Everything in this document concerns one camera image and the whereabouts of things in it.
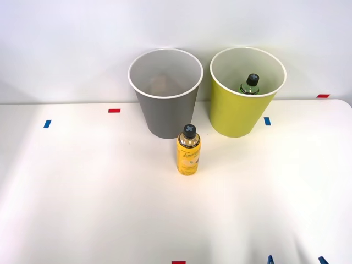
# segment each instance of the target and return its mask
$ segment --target red tape marker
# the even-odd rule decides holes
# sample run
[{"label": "red tape marker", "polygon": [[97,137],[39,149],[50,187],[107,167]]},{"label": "red tape marker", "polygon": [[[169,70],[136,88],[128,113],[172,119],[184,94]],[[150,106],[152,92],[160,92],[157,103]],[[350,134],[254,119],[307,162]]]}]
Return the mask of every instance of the red tape marker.
[{"label": "red tape marker", "polygon": [[317,96],[317,98],[328,98],[330,95],[324,95],[324,94],[320,94]]},{"label": "red tape marker", "polygon": [[121,111],[120,108],[116,108],[116,109],[110,108],[109,109],[109,113],[119,113],[120,111]]}]

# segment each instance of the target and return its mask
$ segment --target white rim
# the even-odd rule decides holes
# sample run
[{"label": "white rim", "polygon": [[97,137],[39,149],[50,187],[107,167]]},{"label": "white rim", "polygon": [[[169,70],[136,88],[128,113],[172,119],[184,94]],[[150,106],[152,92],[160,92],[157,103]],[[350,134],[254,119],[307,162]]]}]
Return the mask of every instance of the white rim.
[{"label": "white rim", "polygon": [[[180,52],[183,52],[183,53],[186,53],[187,55],[191,56],[194,60],[196,60],[198,62],[198,65],[201,69],[201,73],[200,73],[200,78],[199,78],[199,81],[197,82],[197,84],[195,86],[193,86],[190,90],[186,91],[186,92],[183,92],[183,93],[180,93],[179,95],[173,95],[173,96],[154,96],[154,95],[150,95],[148,93],[145,93],[145,92],[142,92],[141,90],[139,90],[132,82],[131,80],[131,68],[132,66],[134,65],[134,63],[136,61],[138,61],[138,59],[140,59],[141,57],[143,57],[144,55],[147,55],[149,53],[152,53],[152,52],[156,52],[156,51],[161,51],[161,50],[171,50],[171,51],[180,51]],[[200,61],[194,56],[192,55],[191,53],[187,52],[187,51],[183,51],[182,49],[177,49],[177,48],[158,48],[158,49],[153,49],[152,51],[148,51],[146,53],[143,53],[142,55],[138,56],[130,65],[130,68],[128,69],[128,80],[130,82],[130,85],[133,87],[134,90],[136,90],[137,92],[139,92],[140,94],[144,95],[144,96],[147,96],[147,97],[150,97],[150,98],[155,98],[155,99],[173,99],[173,98],[177,98],[177,97],[181,97],[181,96],[184,96],[186,94],[189,94],[190,92],[192,92],[193,90],[195,90],[200,82],[202,81],[203,79],[203,74],[204,74],[204,70],[203,70],[203,66],[202,64],[200,63]]]},{"label": "white rim", "polygon": [[[284,70],[284,80],[283,80],[282,84],[280,85],[280,87],[279,87],[278,89],[272,91],[272,92],[265,93],[265,94],[263,94],[263,95],[246,95],[246,94],[244,94],[244,93],[239,93],[239,92],[233,91],[233,90],[231,90],[231,89],[228,89],[228,88],[227,88],[226,86],[224,86],[221,82],[219,82],[218,79],[216,79],[216,77],[215,77],[215,75],[214,75],[214,73],[213,73],[213,62],[215,61],[215,59],[216,59],[221,53],[223,53],[223,52],[225,52],[225,51],[228,51],[228,50],[233,50],[233,49],[235,49],[235,48],[249,48],[249,49],[251,49],[251,50],[261,51],[261,52],[263,52],[263,53],[269,55],[270,57],[274,58],[274,59],[281,65],[282,69]],[[217,83],[218,85],[220,85],[221,87],[223,87],[225,90],[227,90],[227,91],[229,91],[229,92],[231,92],[231,93],[233,93],[233,94],[240,95],[240,96],[245,96],[245,97],[266,97],[266,96],[275,94],[275,93],[278,92],[278,91],[281,89],[281,87],[285,84],[285,82],[286,82],[286,75],[287,75],[287,74],[286,74],[286,69],[285,69],[284,64],[282,64],[282,62],[281,62],[278,58],[276,58],[274,55],[270,54],[269,52],[263,51],[262,49],[259,49],[259,48],[252,48],[252,47],[232,47],[232,48],[227,48],[227,49],[224,49],[223,51],[220,51],[220,52],[217,53],[217,54],[214,56],[214,58],[211,60],[211,63],[210,63],[210,73],[211,73],[211,76],[213,77],[213,79],[216,81],[216,83]]]}]

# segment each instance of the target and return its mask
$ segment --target white table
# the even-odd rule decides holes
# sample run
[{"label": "white table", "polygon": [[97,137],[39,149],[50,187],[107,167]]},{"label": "white table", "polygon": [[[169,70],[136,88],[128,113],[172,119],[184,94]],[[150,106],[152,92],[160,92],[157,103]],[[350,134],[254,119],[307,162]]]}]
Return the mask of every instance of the white table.
[{"label": "white table", "polygon": [[0,106],[0,264],[351,264],[352,108],[273,101],[234,139],[208,107],[185,177],[137,103]]}]

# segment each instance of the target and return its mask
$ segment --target tape marker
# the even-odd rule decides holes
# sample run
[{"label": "tape marker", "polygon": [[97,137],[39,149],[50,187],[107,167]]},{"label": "tape marker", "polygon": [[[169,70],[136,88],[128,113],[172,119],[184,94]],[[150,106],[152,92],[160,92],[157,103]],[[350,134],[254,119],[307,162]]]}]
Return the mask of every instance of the tape marker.
[{"label": "tape marker", "polygon": [[330,95],[320,94],[317,98],[328,98]]},{"label": "tape marker", "polygon": [[264,122],[265,122],[265,125],[271,125],[269,117],[264,117]]},{"label": "tape marker", "polygon": [[50,123],[51,123],[51,120],[46,120],[44,124],[44,128],[49,128]]},{"label": "tape marker", "polygon": [[120,108],[116,108],[116,109],[110,108],[108,112],[109,113],[119,113],[120,111],[121,111]]}]

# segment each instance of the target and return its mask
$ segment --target bottle cap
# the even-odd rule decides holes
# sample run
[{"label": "bottle cap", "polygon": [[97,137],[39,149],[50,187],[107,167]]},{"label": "bottle cap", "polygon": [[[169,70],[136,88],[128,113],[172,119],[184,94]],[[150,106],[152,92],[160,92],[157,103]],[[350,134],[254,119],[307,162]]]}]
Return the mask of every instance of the bottle cap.
[{"label": "bottle cap", "polygon": [[255,73],[251,73],[248,76],[247,84],[250,85],[250,86],[257,86],[258,81],[259,81],[259,75],[255,74]]},{"label": "bottle cap", "polygon": [[188,139],[194,138],[196,134],[196,127],[192,124],[185,125],[183,128],[183,135]]}]

